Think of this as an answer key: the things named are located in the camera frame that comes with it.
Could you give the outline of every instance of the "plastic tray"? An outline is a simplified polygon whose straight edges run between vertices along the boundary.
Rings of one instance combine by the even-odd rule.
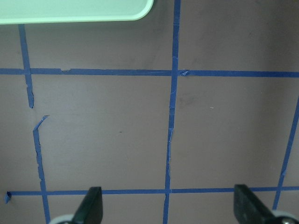
[[[153,1],[0,0],[0,24],[138,20]]]

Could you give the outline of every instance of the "blue painter's tape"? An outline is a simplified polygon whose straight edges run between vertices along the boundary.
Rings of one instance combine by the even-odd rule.
[[[284,161],[283,161],[283,164],[281,167],[281,173],[280,173],[278,186],[277,186],[278,189],[276,191],[276,195],[275,195],[274,203],[273,203],[273,207],[272,207],[273,210],[276,210],[277,206],[278,206],[280,193],[281,193],[282,186],[284,183],[285,173],[286,173],[286,169],[288,166],[288,162],[289,162],[289,158],[290,158],[290,154],[291,154],[291,150],[292,150],[292,146],[293,146],[293,142],[294,142],[294,137],[295,137],[295,133],[296,133],[296,129],[297,129],[298,119],[299,119],[299,98],[297,100],[297,105],[296,105],[296,110],[295,110],[293,123],[292,123],[291,131],[290,131],[290,136],[289,136],[288,144],[287,144],[286,151],[285,151],[285,158],[284,158]]]
[[[173,194],[182,193],[224,193],[234,192],[233,188],[199,188],[199,189],[172,189]]]
[[[60,190],[48,191],[47,195],[86,195],[87,190]],[[104,195],[126,195],[126,194],[165,194],[164,189],[124,189],[124,190],[102,190]]]
[[[4,202],[5,204],[7,204],[11,199],[11,193],[8,191],[6,192],[5,196],[4,196]]]
[[[299,186],[293,186],[293,187],[282,187],[281,190],[299,190]]]
[[[171,159],[171,140],[172,140],[172,134],[174,130],[174,120],[175,120],[174,116],[175,116],[175,109],[176,109],[177,86],[178,86],[178,35],[179,35],[180,10],[181,10],[181,1],[175,0],[174,14],[173,14],[171,93],[170,93],[170,102],[169,102],[163,224],[168,223],[169,195],[171,193],[170,159]]]
[[[36,148],[36,161],[38,164],[38,176],[40,178],[40,186],[41,186],[41,193],[43,198],[43,210],[45,214],[45,220],[48,224],[51,220],[50,218],[50,210],[49,210],[49,203],[48,203],[48,196],[47,196],[47,188],[46,188],[46,181],[43,173],[43,158],[42,158],[42,149],[39,142],[39,132],[38,128],[46,120],[48,115],[43,116],[43,118],[38,122],[38,124],[33,129],[33,138],[34,138],[34,145]]]
[[[179,76],[213,77],[285,77],[298,78],[299,72],[287,71],[223,71],[223,70],[180,70]]]
[[[168,223],[168,210],[169,210],[169,194],[165,194],[164,208],[163,208],[163,224]]]
[[[277,187],[253,187],[254,192],[277,191]],[[282,187],[283,191],[299,190],[299,186]],[[86,195],[87,190],[59,190],[47,191],[46,195]],[[194,189],[124,189],[124,190],[102,190],[104,195],[125,195],[125,194],[184,194],[184,193],[225,193],[234,192],[234,188],[194,188]],[[41,196],[41,191],[10,191],[12,196]]]
[[[23,69],[0,69],[0,75],[24,75]]]
[[[19,34],[20,34],[21,50],[22,50],[23,65],[24,65],[24,75],[25,75],[25,81],[27,85],[28,102],[29,102],[29,107],[33,108],[34,105],[34,97],[33,97],[33,90],[32,90],[33,87],[32,87],[28,47],[26,42],[26,32],[25,32],[24,24],[19,25]]]
[[[171,76],[171,70],[31,69],[31,73],[37,75]]]
[[[12,196],[40,196],[41,191],[11,191]]]

